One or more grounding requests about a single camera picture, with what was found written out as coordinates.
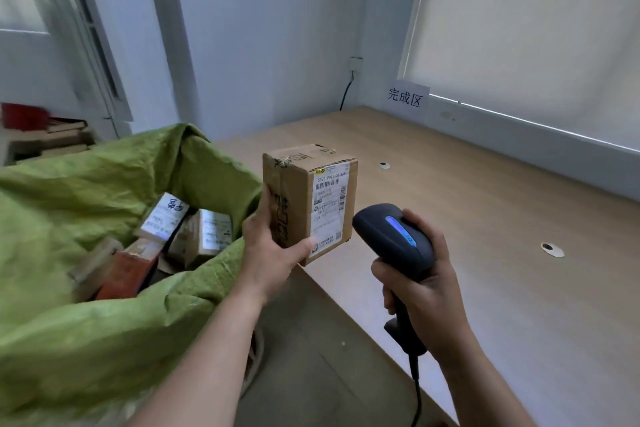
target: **white roller shade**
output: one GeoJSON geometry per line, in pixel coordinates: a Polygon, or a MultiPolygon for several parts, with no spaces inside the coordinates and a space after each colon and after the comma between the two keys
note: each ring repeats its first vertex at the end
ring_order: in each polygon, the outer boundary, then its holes
{"type": "Polygon", "coordinates": [[[401,77],[640,149],[640,0],[420,0],[401,77]]]}

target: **finger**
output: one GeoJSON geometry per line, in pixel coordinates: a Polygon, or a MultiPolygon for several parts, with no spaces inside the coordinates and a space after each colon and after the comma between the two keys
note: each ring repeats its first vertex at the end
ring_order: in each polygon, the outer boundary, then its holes
{"type": "Polygon", "coordinates": [[[384,301],[385,309],[387,309],[388,313],[393,315],[396,313],[396,299],[394,297],[394,293],[391,292],[387,286],[382,286],[382,298],[384,301]]]}
{"type": "Polygon", "coordinates": [[[314,246],[316,246],[315,237],[308,237],[300,240],[295,245],[286,248],[285,255],[287,257],[287,262],[289,262],[292,267],[299,264],[309,256],[309,253],[314,249],[314,246]]]}
{"type": "Polygon", "coordinates": [[[376,260],[371,264],[371,272],[375,278],[380,280],[384,286],[387,286],[403,302],[424,288],[380,260],[376,260]]]}
{"type": "Polygon", "coordinates": [[[403,209],[402,215],[411,223],[416,225],[422,233],[431,241],[433,245],[433,254],[436,260],[449,260],[449,247],[444,238],[444,233],[434,227],[418,213],[414,213],[410,209],[403,209]]]}
{"type": "Polygon", "coordinates": [[[262,196],[255,212],[255,218],[261,226],[269,226],[271,222],[271,191],[264,182],[262,183],[262,196]]]}

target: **wall outlet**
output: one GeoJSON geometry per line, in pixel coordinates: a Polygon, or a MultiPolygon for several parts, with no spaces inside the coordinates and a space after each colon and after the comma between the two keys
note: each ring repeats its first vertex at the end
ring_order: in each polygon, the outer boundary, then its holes
{"type": "Polygon", "coordinates": [[[362,58],[350,57],[349,58],[349,71],[354,73],[362,72],[362,58]]]}

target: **wooden table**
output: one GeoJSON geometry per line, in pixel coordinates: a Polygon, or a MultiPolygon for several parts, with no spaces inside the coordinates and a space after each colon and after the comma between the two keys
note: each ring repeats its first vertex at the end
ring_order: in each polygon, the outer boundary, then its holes
{"type": "MultiPolygon", "coordinates": [[[[366,107],[218,146],[260,175],[263,151],[306,143],[358,157],[356,211],[395,203],[443,229],[471,326],[541,426],[640,424],[640,204],[366,107]]],[[[373,259],[354,234],[305,270],[408,372],[373,259]]],[[[420,384],[456,418],[430,355],[420,384]]]]}

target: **black scanner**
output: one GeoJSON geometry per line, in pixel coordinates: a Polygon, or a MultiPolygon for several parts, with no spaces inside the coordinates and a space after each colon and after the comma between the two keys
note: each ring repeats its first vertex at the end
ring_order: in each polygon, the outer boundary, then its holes
{"type": "MultiPolygon", "coordinates": [[[[429,276],[435,262],[431,241],[413,223],[402,216],[394,204],[373,204],[358,211],[353,217],[353,229],[384,261],[414,282],[429,276]]],[[[409,320],[406,307],[397,297],[396,317],[385,325],[385,330],[410,356],[427,352],[409,320]]]]}

